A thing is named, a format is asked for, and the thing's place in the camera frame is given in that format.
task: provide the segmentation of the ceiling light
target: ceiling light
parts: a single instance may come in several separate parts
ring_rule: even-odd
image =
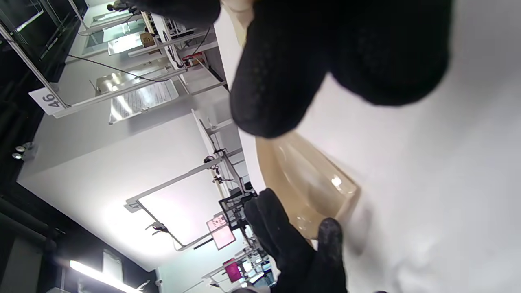
[[[94,278],[100,282],[103,282],[109,286],[112,286],[116,289],[119,289],[125,293],[143,293],[143,291],[138,291],[128,285],[123,284],[122,282],[112,278],[109,275],[105,275],[100,271],[97,271],[91,267],[88,267],[82,263],[77,261],[70,261],[70,267],[84,275],[87,275],[91,278]]]

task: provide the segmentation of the white table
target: white table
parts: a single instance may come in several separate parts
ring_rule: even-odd
[[[374,107],[328,76],[298,132],[353,178],[352,293],[521,292],[521,2],[460,0],[453,58],[420,103]],[[228,83],[241,48],[215,24]],[[250,178],[265,188],[254,138]]]

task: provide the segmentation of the black cable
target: black cable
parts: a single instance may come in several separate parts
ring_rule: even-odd
[[[18,42],[18,41],[11,41],[11,40],[6,40],[7,42],[11,42],[11,43],[16,43],[18,45],[27,45],[27,46],[30,46],[29,44],[25,43],[25,42]],[[96,62],[96,61],[93,61],[93,60],[90,60],[90,59],[87,59],[87,58],[83,58],[83,57],[78,57],[78,56],[74,56],[74,55],[70,55],[68,54],[67,52],[65,52],[63,50],[63,52],[69,56],[69,57],[72,57],[72,58],[76,58],[76,59],[79,59],[79,60],[84,60],[84,61],[88,61],[88,62],[91,62],[91,63],[94,63],[94,64],[98,64],[98,65],[101,65],[101,66],[105,66],[105,67],[108,67],[108,68],[111,68],[111,69],[114,69],[114,70],[117,70],[117,71],[121,71],[123,73],[126,73],[126,74],[130,74],[132,76],[135,76],[137,78],[141,78],[141,79],[144,79],[144,80],[148,80],[148,81],[153,81],[153,82],[165,82],[165,81],[168,81],[170,79],[164,79],[164,80],[155,80],[155,79],[149,79],[149,78],[146,78],[144,76],[141,76],[141,75],[135,75],[133,73],[130,73],[128,71],[125,71],[125,70],[122,70],[122,69],[119,69],[119,68],[116,68],[116,67],[113,67],[113,66],[110,66],[110,65],[107,65],[107,64],[103,64],[103,63],[99,63],[99,62]]]
[[[199,46],[197,46],[197,49],[195,49],[194,53],[192,53],[191,55],[195,54],[197,52],[197,50],[199,50],[199,48],[201,47],[201,45],[204,43],[204,41],[206,40],[206,37],[208,36],[208,33],[210,32],[210,29],[212,27],[209,27],[208,30],[206,31],[206,34],[204,35],[204,38],[203,40],[201,41],[201,43],[199,44]]]
[[[124,70],[121,70],[119,68],[116,68],[116,67],[112,67],[110,65],[106,65],[106,64],[103,64],[103,63],[99,63],[99,62],[96,62],[96,61],[93,61],[93,60],[89,60],[87,58],[83,58],[83,57],[78,57],[78,56],[74,56],[74,55],[70,55],[70,54],[67,54],[67,56],[69,57],[72,57],[72,58],[76,58],[76,59],[80,59],[80,60],[84,60],[84,61],[88,61],[88,62],[92,62],[94,64],[98,64],[98,65],[101,65],[101,66],[105,66],[105,67],[108,67],[108,68],[111,68],[111,69],[114,69],[114,70],[117,70],[117,71],[121,71],[123,73],[126,73],[126,74],[130,74],[130,75],[133,75],[137,78],[141,78],[141,79],[144,79],[144,80],[148,80],[148,81],[153,81],[153,82],[165,82],[165,81],[168,81],[170,79],[165,79],[165,80],[155,80],[155,79],[149,79],[149,78],[146,78],[146,77],[143,77],[141,75],[135,75],[135,74],[132,74],[128,71],[124,71]]]
[[[129,18],[127,18],[126,20],[124,20],[124,21],[123,21],[122,23],[120,23],[119,25],[122,25],[123,23],[129,21],[133,16],[134,16],[134,15],[131,14]],[[89,33],[89,34],[81,34],[81,33],[79,33],[79,32],[76,32],[76,34],[78,34],[78,35],[80,35],[80,36],[91,36],[91,35],[94,34],[94,33],[96,33],[96,32],[91,32],[91,33]]]

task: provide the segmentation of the number 46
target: number 46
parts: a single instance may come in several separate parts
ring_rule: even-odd
[[[59,108],[60,107],[60,103],[56,100],[56,98],[51,95],[51,94],[48,94],[47,96],[43,97],[42,100],[44,102],[48,102],[48,106],[51,106],[51,107],[57,107]]]

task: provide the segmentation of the black glove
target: black glove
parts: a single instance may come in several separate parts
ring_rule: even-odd
[[[207,29],[221,12],[219,0],[127,0],[139,10],[152,12],[185,26]]]
[[[420,100],[443,77],[452,0],[309,3],[254,4],[230,95],[244,131],[271,138],[295,128],[328,70],[361,98],[387,106]]]
[[[245,204],[244,213],[261,246],[280,270],[272,293],[346,293],[342,229],[331,218],[322,221],[315,251],[289,223],[271,189]]]

